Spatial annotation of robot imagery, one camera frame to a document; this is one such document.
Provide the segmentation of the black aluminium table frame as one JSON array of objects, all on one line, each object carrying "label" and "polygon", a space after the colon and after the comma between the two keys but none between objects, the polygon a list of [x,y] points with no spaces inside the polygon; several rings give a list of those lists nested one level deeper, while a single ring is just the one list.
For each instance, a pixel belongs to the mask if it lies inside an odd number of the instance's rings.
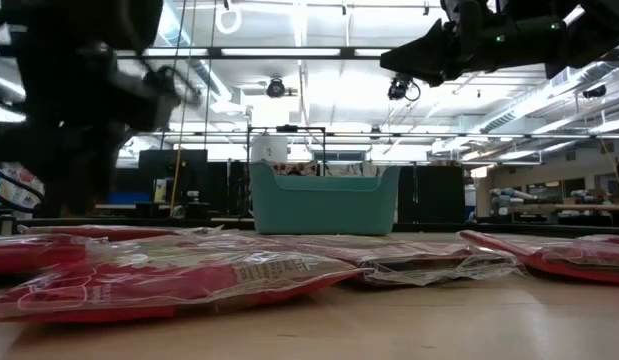
[{"label": "black aluminium table frame", "polygon": [[[12,229],[17,225],[30,227],[38,226],[78,226],[78,225],[111,225],[111,226],[138,226],[138,227],[218,227],[224,229],[238,229],[243,231],[254,230],[253,221],[230,220],[178,220],[178,219],[137,219],[137,218],[34,218],[18,220],[11,216],[0,216],[0,228],[3,222],[10,221]],[[395,233],[451,233],[462,230],[473,230],[483,233],[524,234],[548,237],[580,237],[593,234],[619,235],[619,227],[587,227],[563,226],[546,224],[409,224],[398,223],[393,225]]]}]

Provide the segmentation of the black overhead crossbar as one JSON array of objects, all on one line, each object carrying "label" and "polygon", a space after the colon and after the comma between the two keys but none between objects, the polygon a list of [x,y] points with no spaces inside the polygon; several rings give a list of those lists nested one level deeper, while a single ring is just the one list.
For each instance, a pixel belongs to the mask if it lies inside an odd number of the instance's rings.
[{"label": "black overhead crossbar", "polygon": [[412,62],[424,58],[415,52],[378,47],[153,47],[144,57],[153,60],[380,60]]}]

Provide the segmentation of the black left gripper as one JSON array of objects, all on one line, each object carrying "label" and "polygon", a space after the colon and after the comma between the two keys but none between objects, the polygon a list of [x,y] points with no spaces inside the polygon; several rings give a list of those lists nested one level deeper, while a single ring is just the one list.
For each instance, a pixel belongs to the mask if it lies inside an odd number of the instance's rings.
[{"label": "black left gripper", "polygon": [[169,66],[138,77],[116,70],[108,78],[107,108],[112,118],[141,132],[165,126],[181,105],[175,89],[176,71]]}]

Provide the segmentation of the black cabinet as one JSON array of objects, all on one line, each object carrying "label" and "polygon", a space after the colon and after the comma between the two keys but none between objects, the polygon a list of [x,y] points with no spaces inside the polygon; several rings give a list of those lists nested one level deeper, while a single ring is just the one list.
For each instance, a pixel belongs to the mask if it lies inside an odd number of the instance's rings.
[{"label": "black cabinet", "polygon": [[465,185],[459,166],[402,166],[398,223],[463,223]]}]

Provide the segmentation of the teal plastic basket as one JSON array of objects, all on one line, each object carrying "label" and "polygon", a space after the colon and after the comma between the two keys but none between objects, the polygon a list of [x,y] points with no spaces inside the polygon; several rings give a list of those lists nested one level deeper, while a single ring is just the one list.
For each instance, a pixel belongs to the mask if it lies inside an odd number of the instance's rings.
[{"label": "teal plastic basket", "polygon": [[255,230],[266,235],[387,235],[400,169],[379,177],[282,176],[264,162],[249,168]]}]

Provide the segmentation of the long wooden workbench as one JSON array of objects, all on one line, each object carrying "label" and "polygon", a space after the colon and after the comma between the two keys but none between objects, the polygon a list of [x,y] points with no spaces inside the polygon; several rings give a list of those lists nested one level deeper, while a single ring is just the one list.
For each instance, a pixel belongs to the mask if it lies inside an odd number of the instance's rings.
[{"label": "long wooden workbench", "polygon": [[614,204],[518,204],[510,205],[508,214],[513,213],[556,213],[562,211],[619,212]]}]

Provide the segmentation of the white cylindrical container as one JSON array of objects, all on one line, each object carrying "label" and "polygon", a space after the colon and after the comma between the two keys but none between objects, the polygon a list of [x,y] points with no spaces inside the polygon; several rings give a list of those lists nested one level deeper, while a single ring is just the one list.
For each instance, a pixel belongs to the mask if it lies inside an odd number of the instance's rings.
[{"label": "white cylindrical container", "polygon": [[262,135],[251,142],[252,162],[286,162],[288,160],[288,138]]}]

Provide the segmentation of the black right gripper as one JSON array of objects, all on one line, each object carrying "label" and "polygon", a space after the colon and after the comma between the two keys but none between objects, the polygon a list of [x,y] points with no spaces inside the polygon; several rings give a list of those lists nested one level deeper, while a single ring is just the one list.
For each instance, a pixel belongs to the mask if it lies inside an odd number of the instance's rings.
[{"label": "black right gripper", "polygon": [[458,73],[551,63],[566,51],[569,0],[457,0],[457,54],[443,54],[453,22],[437,20],[428,32],[384,52],[384,69],[440,86]]}]

